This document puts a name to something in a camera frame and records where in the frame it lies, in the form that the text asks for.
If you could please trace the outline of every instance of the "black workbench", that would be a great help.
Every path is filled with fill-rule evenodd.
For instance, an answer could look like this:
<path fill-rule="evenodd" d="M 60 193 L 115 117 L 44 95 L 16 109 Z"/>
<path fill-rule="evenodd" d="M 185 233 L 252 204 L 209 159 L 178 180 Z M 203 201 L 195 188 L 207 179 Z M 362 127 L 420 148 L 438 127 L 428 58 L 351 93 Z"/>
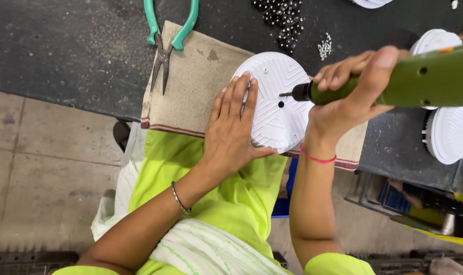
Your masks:
<path fill-rule="evenodd" d="M 190 0 L 154 0 L 157 20 L 183 24 Z M 393 0 L 375 10 L 348 0 L 303 0 L 295 58 L 310 75 L 384 45 L 409 48 L 427 30 L 463 30 L 463 0 Z M 280 51 L 278 28 L 250 0 L 200 0 L 194 30 L 254 53 Z M 328 32 L 333 53 L 320 61 Z M 0 0 L 0 91 L 138 121 L 155 47 L 143 0 Z M 359 169 L 463 192 L 457 164 L 439 163 L 422 143 L 423 109 L 395 109 L 369 122 Z"/>

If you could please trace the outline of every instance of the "bangle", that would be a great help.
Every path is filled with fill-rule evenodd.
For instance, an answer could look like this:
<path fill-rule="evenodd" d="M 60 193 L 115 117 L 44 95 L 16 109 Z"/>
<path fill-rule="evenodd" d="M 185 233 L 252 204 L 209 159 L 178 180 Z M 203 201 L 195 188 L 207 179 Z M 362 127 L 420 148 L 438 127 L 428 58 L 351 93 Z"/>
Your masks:
<path fill-rule="evenodd" d="M 172 182 L 172 183 L 170 184 L 170 188 L 172 189 L 172 193 L 174 194 L 175 201 L 179 204 L 179 206 L 180 206 L 181 209 L 184 211 L 184 213 L 186 213 L 186 214 L 191 213 L 191 208 L 189 208 L 189 210 L 186 210 L 186 209 L 184 208 L 184 206 L 182 206 L 182 203 L 181 203 L 181 201 L 179 200 L 179 197 L 177 197 L 177 194 L 175 193 L 174 183 L 175 183 L 175 182 Z"/>
<path fill-rule="evenodd" d="M 301 150 L 301 153 L 303 153 L 308 159 L 317 161 L 317 162 L 319 162 L 319 163 L 329 163 L 329 162 L 332 162 L 332 161 L 334 161 L 335 159 L 337 159 L 337 154 L 335 154 L 335 157 L 334 157 L 333 159 L 328 159 L 328 160 L 315 159 L 315 158 L 311 157 L 310 155 L 308 155 L 306 152 L 304 152 L 304 150 L 303 150 L 303 144 L 301 144 L 301 145 L 299 146 L 299 149 Z"/>

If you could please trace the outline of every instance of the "beige cloth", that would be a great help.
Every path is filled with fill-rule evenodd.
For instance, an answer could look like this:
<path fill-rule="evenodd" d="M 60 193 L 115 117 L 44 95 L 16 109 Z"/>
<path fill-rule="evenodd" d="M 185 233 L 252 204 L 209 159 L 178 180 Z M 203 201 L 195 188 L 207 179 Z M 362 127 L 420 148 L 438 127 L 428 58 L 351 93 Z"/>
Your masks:
<path fill-rule="evenodd" d="M 181 26 L 165 21 L 164 48 Z M 226 87 L 236 69 L 254 54 L 192 31 L 184 41 L 184 51 L 170 55 L 166 95 L 162 96 L 162 71 L 150 92 L 152 76 L 143 96 L 142 128 L 204 137 L 211 105 Z M 353 171 L 357 168 L 367 123 L 351 129 L 337 145 L 335 166 Z M 299 144 L 284 153 L 299 155 Z"/>

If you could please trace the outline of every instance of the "pile of screws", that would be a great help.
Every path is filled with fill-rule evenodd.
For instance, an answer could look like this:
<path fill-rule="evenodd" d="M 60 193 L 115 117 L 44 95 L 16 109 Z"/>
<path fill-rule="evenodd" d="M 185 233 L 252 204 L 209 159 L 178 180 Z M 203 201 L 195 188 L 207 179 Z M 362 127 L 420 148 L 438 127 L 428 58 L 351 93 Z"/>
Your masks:
<path fill-rule="evenodd" d="M 326 40 L 321 41 L 321 45 L 318 45 L 318 51 L 322 61 L 332 53 L 332 38 L 328 33 L 326 33 Z"/>
<path fill-rule="evenodd" d="M 264 12 L 267 25 L 282 28 L 277 41 L 289 54 L 293 53 L 297 38 L 304 29 L 304 19 L 299 17 L 301 3 L 299 0 L 252 0 L 253 6 Z"/>

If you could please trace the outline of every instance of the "stacked white parts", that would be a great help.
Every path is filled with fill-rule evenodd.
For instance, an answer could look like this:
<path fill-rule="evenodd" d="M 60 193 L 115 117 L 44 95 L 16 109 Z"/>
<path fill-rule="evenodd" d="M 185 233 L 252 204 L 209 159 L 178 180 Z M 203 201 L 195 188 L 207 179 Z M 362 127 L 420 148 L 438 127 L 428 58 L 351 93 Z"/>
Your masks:
<path fill-rule="evenodd" d="M 254 146 L 268 146 L 281 154 L 295 147 L 304 137 L 308 112 L 313 103 L 297 102 L 293 97 L 279 97 L 310 79 L 296 60 L 278 52 L 264 52 L 247 59 L 235 72 L 249 71 L 257 78 L 259 91 L 253 116 L 251 141 Z"/>
<path fill-rule="evenodd" d="M 432 111 L 426 123 L 429 152 L 443 164 L 463 158 L 463 107 L 442 107 Z"/>
<path fill-rule="evenodd" d="M 362 8 L 366 9 L 377 9 L 393 0 L 351 0 Z"/>
<path fill-rule="evenodd" d="M 444 31 L 442 29 L 432 29 L 426 32 L 422 37 L 411 47 L 411 55 L 422 54 L 433 50 L 442 49 L 445 47 L 453 47 L 461 45 L 457 34 Z M 435 106 L 427 106 L 425 109 L 436 109 Z"/>

